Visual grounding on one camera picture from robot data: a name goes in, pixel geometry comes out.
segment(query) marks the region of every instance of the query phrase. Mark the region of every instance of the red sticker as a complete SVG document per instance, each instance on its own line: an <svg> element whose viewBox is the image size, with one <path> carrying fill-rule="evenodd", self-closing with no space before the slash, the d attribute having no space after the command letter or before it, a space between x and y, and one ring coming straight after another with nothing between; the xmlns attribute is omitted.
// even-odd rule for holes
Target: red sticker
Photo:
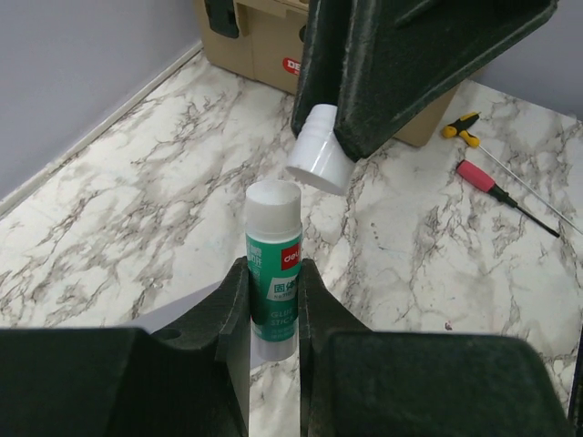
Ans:
<svg viewBox="0 0 583 437"><path fill-rule="evenodd" d="M281 251L281 269L287 270L300 262L300 243L295 243L290 248Z"/></svg>
<svg viewBox="0 0 583 437"><path fill-rule="evenodd" d="M285 68L285 71L287 71L288 73L292 73L293 75L296 76L300 75L301 66L302 64L300 64L298 61L294 61L289 57L283 59L283 68Z"/></svg>

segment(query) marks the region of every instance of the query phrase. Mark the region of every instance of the yellow screwdriver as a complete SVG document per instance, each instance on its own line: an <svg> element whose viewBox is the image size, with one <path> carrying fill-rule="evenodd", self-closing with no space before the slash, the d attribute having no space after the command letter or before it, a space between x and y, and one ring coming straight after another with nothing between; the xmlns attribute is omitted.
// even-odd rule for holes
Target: yellow screwdriver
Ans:
<svg viewBox="0 0 583 437"><path fill-rule="evenodd" d="M466 114L465 116L458 118L454 123L451 123L451 124L445 126L442 129L441 134L445 138L461 137L464 139L464 141L467 143L467 145L469 147L481 149L484 153L486 153L489 157L491 157L501 168L503 168L506 171L506 173L508 173L510 176L512 176L514 179L516 179L520 183L520 185L522 185L524 188L526 188L528 191L530 191L532 194L534 194L541 202L543 202L545 205L547 205L555 214L557 214L566 223L568 223L571 226L571 228L576 230L579 234L583 235L583 231L581 231L581 229L579 229L577 226L575 226L575 224L571 220L566 218L561 212L558 211L558 209L556 209L550 203L548 203L546 200L544 200L540 196L540 194L538 194L534 189L532 189L524 180L519 178L510 168L508 168L507 166L502 164L494 155L492 155L485 148L480 146L480 138L475 137L468 132L468 129L479 118L480 118L480 115L477 112L471 112L469 114Z"/></svg>

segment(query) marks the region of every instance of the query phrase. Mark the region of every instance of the brown case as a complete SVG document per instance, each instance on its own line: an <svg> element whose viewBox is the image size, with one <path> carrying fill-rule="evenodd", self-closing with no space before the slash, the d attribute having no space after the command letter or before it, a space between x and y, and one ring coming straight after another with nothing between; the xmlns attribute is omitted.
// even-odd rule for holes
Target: brown case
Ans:
<svg viewBox="0 0 583 437"><path fill-rule="evenodd" d="M233 0L239 37L213 31L205 0L194 7L208 60L239 75L295 94L303 42L300 32L308 18L308 0ZM394 137L424 146L454 97L457 86L437 98Z"/></svg>

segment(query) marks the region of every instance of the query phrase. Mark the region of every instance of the bottle bottom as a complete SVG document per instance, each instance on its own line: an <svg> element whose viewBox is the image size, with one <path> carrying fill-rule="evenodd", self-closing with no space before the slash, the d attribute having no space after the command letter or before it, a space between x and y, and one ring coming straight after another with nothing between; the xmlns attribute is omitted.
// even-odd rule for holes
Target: bottle bottom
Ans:
<svg viewBox="0 0 583 437"><path fill-rule="evenodd" d="M290 358L298 348L298 330L288 340L266 341L260 339L253 330L253 349L266 361L283 361Z"/></svg>

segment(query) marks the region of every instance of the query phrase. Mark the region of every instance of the red screwdriver handle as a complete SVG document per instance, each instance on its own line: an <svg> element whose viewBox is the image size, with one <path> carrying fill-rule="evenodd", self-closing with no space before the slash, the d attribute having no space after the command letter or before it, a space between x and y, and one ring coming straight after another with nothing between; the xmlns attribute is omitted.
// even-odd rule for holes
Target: red screwdriver handle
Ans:
<svg viewBox="0 0 583 437"><path fill-rule="evenodd" d="M467 180L477 189L481 189L485 193L490 191L490 189L496 185L496 182L491 177L489 177L484 172L484 170L476 167L470 161L466 161L465 159L458 164L455 171L457 171L459 176Z"/></svg>

